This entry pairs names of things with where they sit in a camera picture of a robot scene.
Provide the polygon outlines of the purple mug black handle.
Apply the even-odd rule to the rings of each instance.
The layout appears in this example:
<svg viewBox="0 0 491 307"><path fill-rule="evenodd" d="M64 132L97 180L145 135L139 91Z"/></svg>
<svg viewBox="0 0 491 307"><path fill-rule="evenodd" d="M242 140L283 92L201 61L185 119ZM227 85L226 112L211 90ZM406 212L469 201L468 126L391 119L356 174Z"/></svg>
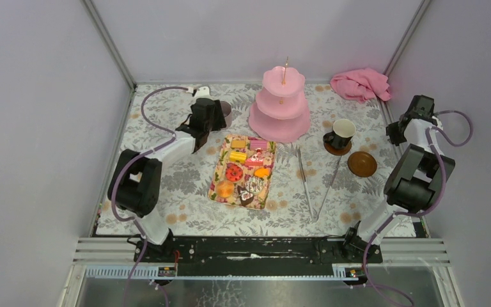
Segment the purple mug black handle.
<svg viewBox="0 0 491 307"><path fill-rule="evenodd" d="M233 121L232 106L226 101L221 101L221 108L226 124L226 129L230 128Z"/></svg>

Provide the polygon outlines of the brown wooden saucer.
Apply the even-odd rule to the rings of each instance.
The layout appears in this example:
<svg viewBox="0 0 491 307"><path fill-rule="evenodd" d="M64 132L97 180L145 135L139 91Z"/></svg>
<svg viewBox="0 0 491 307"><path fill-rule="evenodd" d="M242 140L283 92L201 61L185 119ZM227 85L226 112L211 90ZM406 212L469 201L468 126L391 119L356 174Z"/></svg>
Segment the brown wooden saucer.
<svg viewBox="0 0 491 307"><path fill-rule="evenodd" d="M346 155L352 148L352 142L350 141L346 147L344 148L334 148L332 145L328 144L328 143L324 143L324 148L327 152L329 152L330 154L332 155L335 155L335 156L344 156Z"/></svg>
<svg viewBox="0 0 491 307"><path fill-rule="evenodd" d="M347 161L349 170L356 176L367 178L377 171L377 162L368 152L354 152Z"/></svg>

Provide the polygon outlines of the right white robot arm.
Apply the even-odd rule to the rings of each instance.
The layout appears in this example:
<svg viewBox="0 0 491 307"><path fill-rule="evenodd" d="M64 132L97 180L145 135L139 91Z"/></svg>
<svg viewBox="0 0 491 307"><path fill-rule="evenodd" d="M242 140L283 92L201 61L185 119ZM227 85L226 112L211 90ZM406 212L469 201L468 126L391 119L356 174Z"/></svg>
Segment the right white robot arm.
<svg viewBox="0 0 491 307"><path fill-rule="evenodd" d="M455 168L455 160L440 150L437 136L442 125L435 102L424 95L413 97L386 134L393 145L407 144L384 186L385 200L367 218L348 229L341 255L356 264L369 257L386 234L406 217L419 217L437 206Z"/></svg>

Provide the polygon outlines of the black mug white inside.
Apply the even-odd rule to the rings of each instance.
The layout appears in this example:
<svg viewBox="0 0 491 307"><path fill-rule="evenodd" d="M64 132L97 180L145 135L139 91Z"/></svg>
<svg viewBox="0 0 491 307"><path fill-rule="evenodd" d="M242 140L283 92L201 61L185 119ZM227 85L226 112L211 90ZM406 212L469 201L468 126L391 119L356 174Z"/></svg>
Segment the black mug white inside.
<svg viewBox="0 0 491 307"><path fill-rule="evenodd" d="M323 136L325 145L336 150L346 148L356 133L356 126L348 119L339 119L332 124L332 131Z"/></svg>

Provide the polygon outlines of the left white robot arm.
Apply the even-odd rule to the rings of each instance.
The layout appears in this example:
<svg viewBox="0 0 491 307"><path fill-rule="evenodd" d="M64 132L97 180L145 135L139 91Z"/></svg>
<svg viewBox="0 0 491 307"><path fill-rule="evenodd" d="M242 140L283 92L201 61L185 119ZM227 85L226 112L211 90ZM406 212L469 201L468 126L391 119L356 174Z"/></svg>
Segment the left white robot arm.
<svg viewBox="0 0 491 307"><path fill-rule="evenodd" d="M132 214L141 237L150 243L148 254L158 263L167 262L173 254L166 241L171 230L156 209L162 173L197 152L212 131L225 129L227 116L220 100L197 98L170 139L143 152L126 149L118 158L107 197L114 211L120 208Z"/></svg>

